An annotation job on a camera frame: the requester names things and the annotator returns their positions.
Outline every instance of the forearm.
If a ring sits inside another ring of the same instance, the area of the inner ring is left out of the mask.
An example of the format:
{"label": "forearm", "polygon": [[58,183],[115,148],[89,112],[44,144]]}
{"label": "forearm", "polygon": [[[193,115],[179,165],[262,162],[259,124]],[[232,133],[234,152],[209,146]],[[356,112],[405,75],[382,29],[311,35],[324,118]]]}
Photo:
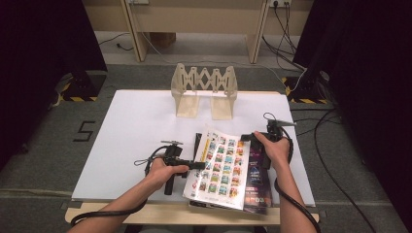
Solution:
{"label": "forearm", "polygon": [[[289,165],[276,170],[279,187],[301,206],[305,206]],[[309,219],[287,199],[280,196],[281,232],[316,232]]]}
{"label": "forearm", "polygon": [[[125,211],[136,208],[157,190],[150,181],[143,179],[100,211]],[[114,232],[128,216],[101,216],[82,220],[70,229],[72,232]]]}

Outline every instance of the white paper with colorful pictures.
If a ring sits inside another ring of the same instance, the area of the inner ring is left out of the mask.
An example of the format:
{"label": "white paper with colorful pictures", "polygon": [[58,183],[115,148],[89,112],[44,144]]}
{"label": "white paper with colorful pictures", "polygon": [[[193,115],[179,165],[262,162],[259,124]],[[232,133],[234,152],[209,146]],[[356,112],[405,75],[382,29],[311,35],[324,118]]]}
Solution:
{"label": "white paper with colorful pictures", "polygon": [[250,142],[206,127],[195,161],[206,162],[204,170],[188,175],[184,197],[231,209],[243,210]]}

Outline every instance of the white tabletop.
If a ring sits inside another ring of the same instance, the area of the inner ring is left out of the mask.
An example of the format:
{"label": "white tabletop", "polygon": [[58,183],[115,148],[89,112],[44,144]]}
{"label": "white tabletop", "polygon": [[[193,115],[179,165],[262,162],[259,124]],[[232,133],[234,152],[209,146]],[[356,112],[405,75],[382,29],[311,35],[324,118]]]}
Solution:
{"label": "white tabletop", "polygon": [[[233,119],[212,120],[210,97],[201,96],[196,118],[176,117],[175,101],[170,90],[118,90],[103,121],[88,156],[73,200],[108,201],[126,192],[144,178],[145,165],[136,167],[134,161],[148,158],[154,150],[164,146],[160,141],[179,141],[181,158],[192,159],[195,133],[201,133],[206,124],[230,135],[265,132],[267,120],[264,113],[277,119],[292,122],[289,103],[285,95],[271,92],[238,92],[234,103]],[[294,127],[285,127],[293,139],[292,172],[308,206],[315,206],[310,184],[301,158]],[[276,178],[269,170],[272,183]],[[163,189],[150,200],[182,201],[186,179],[175,178],[171,196]],[[272,185],[274,202],[279,195]]]}

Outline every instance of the black partition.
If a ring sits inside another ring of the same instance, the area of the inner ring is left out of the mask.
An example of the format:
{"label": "black partition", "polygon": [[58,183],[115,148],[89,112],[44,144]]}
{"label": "black partition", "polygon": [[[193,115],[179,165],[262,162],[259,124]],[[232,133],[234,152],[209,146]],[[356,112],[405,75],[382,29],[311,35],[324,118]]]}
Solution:
{"label": "black partition", "polygon": [[0,1],[0,169],[30,138],[69,73],[107,71],[81,0]]}
{"label": "black partition", "polygon": [[[348,0],[350,17],[336,25],[342,2],[315,0],[294,61],[316,65],[312,79],[321,70],[329,74],[362,159],[412,231],[412,3]],[[337,38],[327,33],[334,28]],[[322,40],[334,40],[328,52],[319,53]]]}

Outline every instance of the desk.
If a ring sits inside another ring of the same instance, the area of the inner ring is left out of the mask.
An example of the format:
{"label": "desk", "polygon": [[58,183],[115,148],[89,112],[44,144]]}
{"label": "desk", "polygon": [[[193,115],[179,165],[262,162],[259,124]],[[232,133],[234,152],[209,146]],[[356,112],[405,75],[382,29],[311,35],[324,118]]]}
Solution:
{"label": "desk", "polygon": [[257,62],[267,0],[150,0],[149,5],[121,2],[138,61],[145,60],[149,48],[142,32],[186,32],[244,34],[249,60]]}
{"label": "desk", "polygon": [[[147,158],[161,146],[161,140],[183,142],[181,157],[191,159],[194,134],[202,132],[205,123],[230,135],[241,135],[253,130],[264,131],[266,120],[263,114],[266,112],[274,114],[278,119],[292,121],[286,96],[270,92],[238,92],[233,119],[212,120],[207,96],[200,98],[197,118],[180,118],[175,117],[175,103],[169,90],[118,90],[72,196],[73,200],[84,203],[79,209],[69,208],[66,220],[70,221],[80,213],[99,210],[142,180],[144,166],[136,167],[133,162]],[[315,206],[294,127],[285,129],[295,141],[291,168],[296,183],[304,202]],[[269,170],[269,177],[273,183],[276,178],[274,169]],[[279,224],[279,210],[276,208],[269,210],[269,216],[190,208],[188,199],[182,197],[185,183],[186,180],[176,178],[171,196],[165,196],[164,189],[155,192],[149,198],[147,206],[132,215],[126,223]],[[274,203],[279,203],[279,196],[273,187],[272,194]],[[195,216],[202,220],[194,221]]]}

